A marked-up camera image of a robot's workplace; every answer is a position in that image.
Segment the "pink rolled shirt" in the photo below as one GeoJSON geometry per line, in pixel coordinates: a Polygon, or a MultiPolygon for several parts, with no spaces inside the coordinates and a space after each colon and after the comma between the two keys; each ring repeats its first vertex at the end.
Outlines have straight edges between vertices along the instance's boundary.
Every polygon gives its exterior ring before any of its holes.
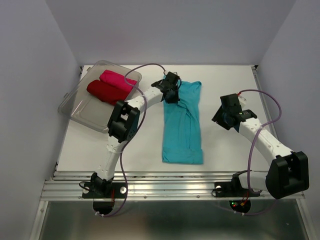
{"type": "Polygon", "coordinates": [[[99,77],[99,80],[117,89],[130,92],[138,82],[136,80],[126,78],[119,73],[105,70],[99,77]]]}

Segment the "aluminium mounting rail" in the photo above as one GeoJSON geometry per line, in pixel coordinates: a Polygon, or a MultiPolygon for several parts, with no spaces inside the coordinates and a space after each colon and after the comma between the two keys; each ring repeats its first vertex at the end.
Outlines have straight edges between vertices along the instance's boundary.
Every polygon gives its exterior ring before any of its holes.
{"type": "MultiPolygon", "coordinates": [[[[128,172],[128,201],[214,200],[215,182],[228,181],[230,171],[209,172],[128,172]]],[[[79,183],[89,181],[90,173],[57,171],[43,185],[42,201],[82,201],[79,183]]]]}

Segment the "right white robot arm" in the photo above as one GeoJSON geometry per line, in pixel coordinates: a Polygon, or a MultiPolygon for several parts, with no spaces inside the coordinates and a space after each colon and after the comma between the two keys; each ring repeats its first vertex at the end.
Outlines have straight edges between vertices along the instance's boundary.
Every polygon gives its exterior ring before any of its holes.
{"type": "Polygon", "coordinates": [[[221,106],[212,121],[226,130],[235,129],[249,140],[249,153],[257,149],[269,169],[267,172],[252,171],[250,155],[247,169],[234,173],[229,181],[215,182],[212,195],[217,198],[258,197],[261,192],[268,192],[278,200],[307,190],[310,187],[307,155],[283,145],[252,110],[244,110],[246,99],[240,94],[224,95],[220,100],[221,106]]]}

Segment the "clear plastic bin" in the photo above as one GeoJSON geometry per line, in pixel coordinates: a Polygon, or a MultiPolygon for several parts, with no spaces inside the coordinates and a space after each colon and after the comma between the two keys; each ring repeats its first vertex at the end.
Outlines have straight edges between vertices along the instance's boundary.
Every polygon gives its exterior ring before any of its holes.
{"type": "MultiPolygon", "coordinates": [[[[100,80],[100,75],[105,71],[113,71],[125,76],[130,70],[126,67],[100,60],[88,71],[83,71],[84,77],[78,85],[64,97],[64,100],[58,107],[58,112],[69,119],[91,128],[97,132],[106,133],[108,131],[108,122],[113,112],[114,105],[102,102],[87,92],[87,86],[94,80],[100,80]]],[[[142,75],[133,71],[126,78],[136,80],[139,85],[142,75]]],[[[127,98],[132,98],[136,90],[132,88],[127,98]]]]}

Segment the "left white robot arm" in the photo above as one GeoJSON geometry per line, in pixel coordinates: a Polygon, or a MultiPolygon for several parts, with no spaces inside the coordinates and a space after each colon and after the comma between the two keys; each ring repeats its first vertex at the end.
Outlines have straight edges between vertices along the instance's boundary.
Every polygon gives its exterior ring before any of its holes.
{"type": "Polygon", "coordinates": [[[149,107],[166,102],[179,101],[181,78],[172,72],[165,73],[164,79],[156,81],[141,95],[127,101],[118,101],[107,124],[107,155],[90,177],[89,189],[100,197],[112,191],[115,168],[123,148],[136,135],[149,107]]]}

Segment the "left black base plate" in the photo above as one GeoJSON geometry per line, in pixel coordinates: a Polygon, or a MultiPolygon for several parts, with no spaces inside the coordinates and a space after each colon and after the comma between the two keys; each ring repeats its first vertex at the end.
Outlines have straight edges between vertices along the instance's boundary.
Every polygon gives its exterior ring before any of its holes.
{"type": "Polygon", "coordinates": [[[124,182],[113,182],[103,190],[95,189],[89,181],[81,181],[79,186],[82,189],[83,199],[124,199],[128,193],[128,187],[124,182]]]}

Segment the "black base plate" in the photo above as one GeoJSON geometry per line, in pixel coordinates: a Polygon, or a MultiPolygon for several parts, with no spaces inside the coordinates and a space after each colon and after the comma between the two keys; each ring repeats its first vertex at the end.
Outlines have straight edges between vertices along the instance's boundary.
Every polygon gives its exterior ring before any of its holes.
{"type": "Polygon", "coordinates": [[[247,188],[243,188],[239,176],[246,171],[239,171],[232,175],[232,179],[228,181],[214,182],[214,188],[211,195],[216,198],[231,198],[231,197],[259,197],[260,193],[250,193],[247,188]]]}
{"type": "Polygon", "coordinates": [[[89,181],[81,181],[79,186],[82,189],[83,199],[124,199],[128,193],[128,187],[124,182],[113,182],[103,190],[95,189],[89,181]]]}

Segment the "turquoise t shirt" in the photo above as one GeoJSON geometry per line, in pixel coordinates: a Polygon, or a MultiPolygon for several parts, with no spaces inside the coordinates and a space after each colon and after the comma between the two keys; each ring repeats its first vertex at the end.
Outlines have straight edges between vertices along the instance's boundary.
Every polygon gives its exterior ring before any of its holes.
{"type": "Polygon", "coordinates": [[[200,81],[183,81],[177,103],[164,103],[162,162],[166,164],[202,165],[204,154],[200,127],[200,81]]]}

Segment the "dark red rolled shirt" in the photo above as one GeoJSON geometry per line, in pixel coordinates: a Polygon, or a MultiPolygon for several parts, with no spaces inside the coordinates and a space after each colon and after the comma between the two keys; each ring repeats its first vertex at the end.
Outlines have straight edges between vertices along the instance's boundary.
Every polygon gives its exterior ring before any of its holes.
{"type": "Polygon", "coordinates": [[[130,91],[117,88],[97,79],[89,83],[86,90],[101,102],[112,106],[115,106],[118,101],[124,101],[130,94],[130,91]]]}

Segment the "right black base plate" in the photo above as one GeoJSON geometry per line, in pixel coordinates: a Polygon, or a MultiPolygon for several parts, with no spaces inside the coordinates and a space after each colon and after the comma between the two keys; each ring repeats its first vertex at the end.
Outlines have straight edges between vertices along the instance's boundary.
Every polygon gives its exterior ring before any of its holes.
{"type": "Polygon", "coordinates": [[[232,179],[228,181],[214,182],[214,188],[211,195],[216,198],[231,198],[231,197],[259,197],[260,193],[250,193],[247,188],[243,188],[239,176],[246,171],[239,171],[232,175],[232,179]]]}

